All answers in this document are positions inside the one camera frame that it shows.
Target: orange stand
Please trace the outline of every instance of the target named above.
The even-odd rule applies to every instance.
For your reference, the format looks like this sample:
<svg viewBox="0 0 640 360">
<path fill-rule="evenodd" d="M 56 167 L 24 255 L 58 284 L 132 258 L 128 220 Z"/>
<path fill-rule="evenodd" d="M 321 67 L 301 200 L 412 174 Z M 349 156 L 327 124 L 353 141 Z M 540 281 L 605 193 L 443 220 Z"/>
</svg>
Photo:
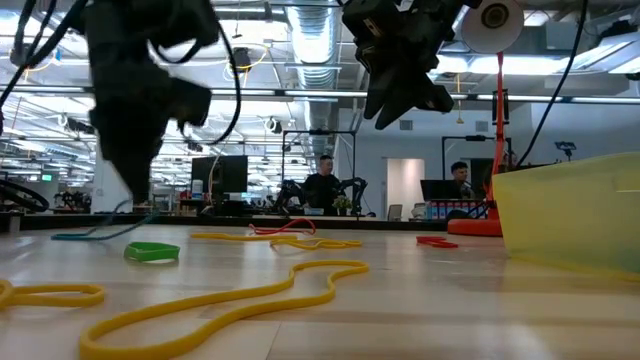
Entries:
<svg viewBox="0 0 640 360">
<path fill-rule="evenodd" d="M 498 173 L 502 153 L 504 152 L 504 93 L 502 85 L 502 63 L 504 56 L 498 53 L 498 103 L 496 104 L 496 153 L 493 158 L 491 177 Z M 471 236 L 502 236 L 500 215 L 493 199 L 493 186 L 489 185 L 489 192 L 485 201 L 489 207 L 488 219 L 456 219 L 449 221 L 447 232 L 456 235 Z"/>
</svg>

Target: blue cable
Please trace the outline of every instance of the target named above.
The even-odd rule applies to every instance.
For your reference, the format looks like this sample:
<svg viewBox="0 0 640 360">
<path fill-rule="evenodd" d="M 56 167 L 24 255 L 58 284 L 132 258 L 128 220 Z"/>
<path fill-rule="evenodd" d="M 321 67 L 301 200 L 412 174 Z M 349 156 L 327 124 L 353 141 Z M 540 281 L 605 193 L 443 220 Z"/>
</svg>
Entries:
<svg viewBox="0 0 640 360">
<path fill-rule="evenodd" d="M 91 234 L 93 234 L 94 232 L 102 229 L 103 227 L 106 227 L 108 225 L 110 225 L 113 222 L 114 217 L 116 216 L 118 210 L 125 204 L 127 204 L 130 200 L 125 200 L 122 201 L 121 203 L 118 204 L 118 206 L 116 206 L 116 208 L 113 210 L 113 213 L 111 213 L 104 221 L 102 221 L 100 224 L 96 225 L 94 228 L 90 229 L 87 232 L 84 233 L 79 233 L 79 234 L 56 234 L 51 236 L 51 240 L 76 240 L 76 241 L 95 241 L 95 240 L 109 240 L 109 239 L 113 239 L 117 236 L 120 236 L 122 234 L 126 234 L 130 231 L 133 231 L 137 228 L 139 228 L 140 226 L 144 225 L 144 224 L 148 224 L 149 222 L 151 222 L 151 220 L 153 220 L 153 218 L 156 216 L 156 213 L 153 212 L 151 214 L 149 214 L 149 216 L 145 217 L 144 219 L 140 220 L 139 222 L 133 224 L 132 226 L 120 230 L 114 234 L 110 234 L 110 235 L 104 235 L 104 236 L 89 236 Z"/>
</svg>

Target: monitor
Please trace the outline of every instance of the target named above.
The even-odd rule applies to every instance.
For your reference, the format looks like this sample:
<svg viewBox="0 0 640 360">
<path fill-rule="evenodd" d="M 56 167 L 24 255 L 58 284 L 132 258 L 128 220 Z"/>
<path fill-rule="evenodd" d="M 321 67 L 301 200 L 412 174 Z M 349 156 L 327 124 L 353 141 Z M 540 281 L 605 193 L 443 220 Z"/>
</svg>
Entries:
<svg viewBox="0 0 640 360">
<path fill-rule="evenodd" d="M 191 161 L 191 186 L 193 180 L 202 180 L 203 192 L 209 191 L 209 172 L 215 159 L 216 157 L 205 157 L 194 158 Z M 247 156 L 220 156 L 213 171 L 213 191 L 218 194 L 246 192 L 248 172 Z"/>
<path fill-rule="evenodd" d="M 460 190 L 453 180 L 420 180 L 424 201 L 460 199 Z"/>
</svg>

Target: table surface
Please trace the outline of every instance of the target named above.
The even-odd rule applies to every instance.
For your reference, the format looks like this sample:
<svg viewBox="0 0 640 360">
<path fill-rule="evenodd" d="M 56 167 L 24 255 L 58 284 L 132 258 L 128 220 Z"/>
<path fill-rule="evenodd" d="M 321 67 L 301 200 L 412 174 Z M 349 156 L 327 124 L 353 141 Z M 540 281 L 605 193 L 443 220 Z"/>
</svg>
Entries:
<svg viewBox="0 0 640 360">
<path fill-rule="evenodd" d="M 512 261 L 501 239 L 449 236 L 460 248 L 435 249 L 416 246 L 415 236 L 425 233 L 320 230 L 323 237 L 362 240 L 363 247 L 300 251 L 263 242 L 190 239 L 197 231 L 245 230 L 145 225 L 93 243 L 51 241 L 54 231 L 0 238 L 0 276 L 14 285 L 96 283 L 108 292 L 103 304 L 85 309 L 5 309 L 2 358 L 75 359 L 82 330 L 99 320 L 160 302 L 269 284 L 284 279 L 294 264 L 335 258 L 367 261 L 371 271 L 338 280 L 329 304 L 239 321 L 180 359 L 640 358 L 640 284 Z M 180 262 L 126 261 L 122 254 L 130 241 L 179 245 Z M 268 299 L 319 294 L 328 271 L 305 270 L 293 289 Z M 101 342 L 167 341 L 229 309 L 264 299 L 148 320 Z"/>
<path fill-rule="evenodd" d="M 280 215 L 253 215 L 254 219 L 284 219 L 284 216 Z M 310 219 L 310 220 L 338 220 L 338 221 L 356 221 L 355 216 L 312 216 L 312 215 L 293 215 L 289 216 L 289 219 Z M 360 221 L 380 221 L 374 217 L 360 216 Z"/>
</svg>

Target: man in black shirt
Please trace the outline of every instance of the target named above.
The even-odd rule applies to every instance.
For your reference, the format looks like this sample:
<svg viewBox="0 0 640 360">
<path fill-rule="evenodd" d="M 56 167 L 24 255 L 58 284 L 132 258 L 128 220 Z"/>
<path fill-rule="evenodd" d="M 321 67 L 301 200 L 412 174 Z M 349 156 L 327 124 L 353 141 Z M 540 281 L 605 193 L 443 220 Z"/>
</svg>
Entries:
<svg viewBox="0 0 640 360">
<path fill-rule="evenodd" d="M 303 188 L 307 204 L 312 208 L 324 209 L 325 215 L 337 215 L 333 207 L 333 200 L 338 196 L 340 180 L 333 176 L 333 159 L 329 155 L 320 157 L 318 173 L 313 174 L 304 182 Z"/>
<path fill-rule="evenodd" d="M 471 189 L 471 184 L 467 182 L 467 176 L 469 174 L 467 163 L 458 161 L 451 165 L 451 175 L 453 175 L 453 183 L 455 194 L 459 194 L 453 199 L 474 199 L 476 195 Z"/>
</svg>

